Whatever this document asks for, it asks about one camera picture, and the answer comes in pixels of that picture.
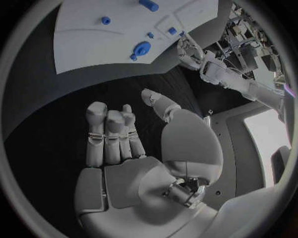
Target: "robotic hand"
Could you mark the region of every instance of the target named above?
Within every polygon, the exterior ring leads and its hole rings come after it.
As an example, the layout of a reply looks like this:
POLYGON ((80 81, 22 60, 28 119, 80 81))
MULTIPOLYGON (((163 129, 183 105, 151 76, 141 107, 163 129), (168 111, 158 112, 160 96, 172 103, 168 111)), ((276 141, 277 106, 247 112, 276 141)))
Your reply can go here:
POLYGON ((216 58, 211 51, 202 49, 188 34, 184 34, 177 44, 177 52, 182 64, 189 69, 199 70, 201 78, 214 85, 221 84, 224 88, 230 88, 240 92, 243 97, 259 101, 260 103, 275 109, 279 119, 284 121, 284 96, 273 90, 259 85, 253 79, 244 79, 241 74, 227 67, 227 65, 216 58))
POLYGON ((92 237, 168 237, 198 215, 207 225, 214 214, 202 199, 222 171, 216 135, 166 96, 145 89, 142 99, 168 123, 161 139, 164 163, 146 156, 129 105, 122 112, 100 102, 87 109, 88 168, 79 175, 74 204, 92 237))

